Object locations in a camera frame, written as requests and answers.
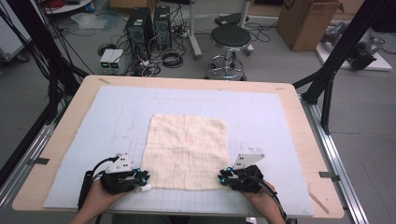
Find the black metal pole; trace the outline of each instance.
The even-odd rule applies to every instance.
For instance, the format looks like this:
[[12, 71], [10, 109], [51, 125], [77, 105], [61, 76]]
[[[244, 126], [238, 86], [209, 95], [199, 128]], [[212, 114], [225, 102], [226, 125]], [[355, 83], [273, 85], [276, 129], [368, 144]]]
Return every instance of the black metal pole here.
[[321, 125], [326, 134], [330, 134], [328, 125], [332, 100], [332, 85], [335, 75], [350, 52], [357, 46], [363, 35], [380, 15], [387, 2], [388, 0], [365, 0], [332, 50], [325, 64], [314, 75], [303, 78], [293, 84], [297, 89], [312, 82], [308, 91], [302, 94], [303, 99], [309, 104], [316, 104], [319, 96], [325, 91]]

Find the white bracket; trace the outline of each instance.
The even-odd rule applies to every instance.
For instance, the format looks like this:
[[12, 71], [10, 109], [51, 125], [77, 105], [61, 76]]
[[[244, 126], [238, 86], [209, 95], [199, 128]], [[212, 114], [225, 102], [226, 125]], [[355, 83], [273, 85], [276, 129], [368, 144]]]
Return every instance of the white bracket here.
[[244, 169], [265, 158], [264, 154], [239, 154], [233, 164], [233, 169]]
[[115, 174], [130, 172], [133, 170], [132, 161], [129, 160], [128, 154], [118, 154], [119, 158], [106, 169], [106, 174]]

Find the stool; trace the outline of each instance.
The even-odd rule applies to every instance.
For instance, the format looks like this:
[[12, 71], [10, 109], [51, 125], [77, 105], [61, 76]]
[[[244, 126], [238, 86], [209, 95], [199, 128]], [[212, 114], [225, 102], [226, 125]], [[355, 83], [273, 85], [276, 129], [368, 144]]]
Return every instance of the stool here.
[[241, 81], [246, 81], [244, 65], [236, 59], [235, 52], [245, 49], [250, 44], [250, 33], [239, 26], [221, 25], [210, 34], [210, 41], [219, 48], [224, 49], [224, 55], [218, 55], [209, 63], [205, 79], [209, 79], [208, 73], [226, 79], [241, 76]]

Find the electronic equipment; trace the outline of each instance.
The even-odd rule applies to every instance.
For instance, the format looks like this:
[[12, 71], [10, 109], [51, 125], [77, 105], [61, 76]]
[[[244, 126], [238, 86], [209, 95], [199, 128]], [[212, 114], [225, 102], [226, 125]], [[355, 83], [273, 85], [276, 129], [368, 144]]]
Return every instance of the electronic equipment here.
[[172, 48], [172, 32], [170, 20], [171, 8], [169, 6], [156, 6], [154, 12], [154, 30], [157, 49]]
[[135, 7], [125, 25], [134, 60], [149, 60], [154, 37], [151, 13], [148, 7]]
[[100, 60], [104, 75], [121, 75], [126, 63], [123, 49], [106, 49]]
[[105, 52], [103, 53], [102, 58], [100, 59], [100, 65], [102, 66], [104, 75], [111, 74], [110, 60], [111, 60], [111, 56], [113, 56], [113, 52], [114, 49], [106, 49]]
[[122, 75], [126, 67], [126, 59], [123, 54], [123, 49], [114, 49], [109, 62], [112, 74]]

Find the wheel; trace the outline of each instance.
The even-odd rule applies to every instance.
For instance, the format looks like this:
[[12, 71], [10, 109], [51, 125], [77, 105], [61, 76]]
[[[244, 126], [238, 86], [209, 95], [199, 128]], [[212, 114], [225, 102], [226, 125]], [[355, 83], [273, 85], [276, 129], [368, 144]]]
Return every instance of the wheel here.
[[210, 68], [211, 70], [213, 70], [213, 69], [216, 68], [216, 65], [215, 65], [214, 63], [211, 63], [211, 64], [209, 65], [209, 68]]

